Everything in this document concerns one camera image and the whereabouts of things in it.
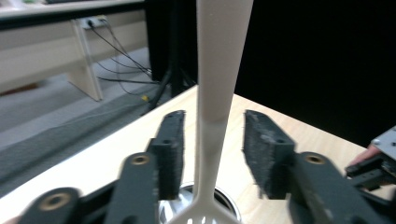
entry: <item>desk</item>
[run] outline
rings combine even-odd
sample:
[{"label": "desk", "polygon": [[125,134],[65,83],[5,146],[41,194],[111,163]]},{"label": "desk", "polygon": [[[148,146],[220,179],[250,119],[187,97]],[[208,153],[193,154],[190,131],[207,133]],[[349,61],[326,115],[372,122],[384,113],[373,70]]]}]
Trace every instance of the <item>desk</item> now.
[{"label": "desk", "polygon": [[[196,87],[172,101],[157,107],[144,117],[121,128],[106,139],[76,156],[48,169],[0,200],[0,223],[19,214],[37,196],[50,189],[74,187],[88,194],[113,181],[123,160],[146,150],[149,139],[156,135],[163,116],[175,110],[186,110],[185,167],[183,182],[193,180]],[[273,119],[297,143],[296,150],[314,151],[327,156],[342,170],[364,148],[325,133],[315,127],[258,105],[238,95],[233,97],[224,142],[217,186],[236,202],[244,223],[290,223],[286,201],[258,199],[258,190],[245,164],[241,151],[244,112],[256,110]]]},{"label": "desk", "polygon": [[143,0],[20,5],[0,6],[0,92],[68,73],[76,87],[96,101],[103,99],[92,63],[113,56],[114,49],[90,38],[78,18],[115,14],[107,20],[126,50],[147,45]]}]

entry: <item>white desk leg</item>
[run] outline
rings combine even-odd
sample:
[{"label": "white desk leg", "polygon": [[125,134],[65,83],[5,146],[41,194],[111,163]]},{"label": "white desk leg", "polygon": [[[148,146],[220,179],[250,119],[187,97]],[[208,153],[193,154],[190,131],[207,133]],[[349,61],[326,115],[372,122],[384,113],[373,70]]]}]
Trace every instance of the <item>white desk leg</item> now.
[{"label": "white desk leg", "polygon": [[77,20],[72,20],[71,22],[76,33],[81,54],[85,60],[83,66],[68,73],[68,79],[73,85],[91,96],[92,99],[100,101],[103,99],[103,94],[99,82],[92,70],[91,51],[88,46],[87,38],[83,33],[84,31],[79,26],[79,22]]}]

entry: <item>black metal bracket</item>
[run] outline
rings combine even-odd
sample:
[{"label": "black metal bracket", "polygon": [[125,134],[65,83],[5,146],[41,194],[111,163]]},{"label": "black metal bracket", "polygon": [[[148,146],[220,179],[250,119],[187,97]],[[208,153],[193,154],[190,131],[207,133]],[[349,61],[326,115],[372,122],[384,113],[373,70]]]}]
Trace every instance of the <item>black metal bracket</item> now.
[{"label": "black metal bracket", "polygon": [[159,223],[158,201],[176,198],[180,187],[184,115],[181,110],[166,115],[147,151],[125,159],[119,179],[84,197],[74,188],[50,190],[33,202],[18,223]]},{"label": "black metal bracket", "polygon": [[294,152],[293,141],[266,115],[247,110],[245,120],[245,158],[261,196],[288,199],[293,223],[396,223],[395,199],[365,192],[366,181],[344,178],[323,155]]}]

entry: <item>wooden table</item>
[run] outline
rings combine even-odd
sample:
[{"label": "wooden table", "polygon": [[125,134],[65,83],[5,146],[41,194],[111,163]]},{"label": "wooden table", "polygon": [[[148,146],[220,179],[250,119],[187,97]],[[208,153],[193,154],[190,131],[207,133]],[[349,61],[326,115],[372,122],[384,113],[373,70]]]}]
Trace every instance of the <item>wooden table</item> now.
[{"label": "wooden table", "polygon": [[[185,110],[185,167],[183,182],[193,180],[196,91],[191,88],[76,156],[52,167],[0,200],[0,223],[15,217],[37,196],[50,189],[74,187],[88,194],[116,179],[125,157],[146,150],[163,116]],[[286,201],[258,198],[258,189],[241,151],[246,109],[268,115],[296,143],[297,151],[314,151],[342,170],[364,150],[337,136],[235,95],[229,117],[217,186],[236,202],[244,223],[291,223]]]}]

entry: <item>gray carpet floor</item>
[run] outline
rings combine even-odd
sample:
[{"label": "gray carpet floor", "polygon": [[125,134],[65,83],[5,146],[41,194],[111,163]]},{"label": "gray carpet floor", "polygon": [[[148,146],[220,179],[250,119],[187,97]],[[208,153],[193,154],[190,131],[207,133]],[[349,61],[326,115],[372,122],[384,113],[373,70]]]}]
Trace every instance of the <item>gray carpet floor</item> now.
[{"label": "gray carpet floor", "polygon": [[[148,49],[130,55],[149,67]],[[128,59],[120,62],[131,65]],[[100,64],[115,70],[112,60]],[[93,69],[98,77],[151,81],[127,66],[119,66],[120,72],[132,73],[119,76],[98,64]],[[0,197],[138,119],[149,106],[142,96],[151,99],[158,89],[158,85],[104,80],[100,85],[105,97],[100,102],[62,74],[43,80],[35,90],[0,97]],[[160,104],[170,99],[166,90]]]}]

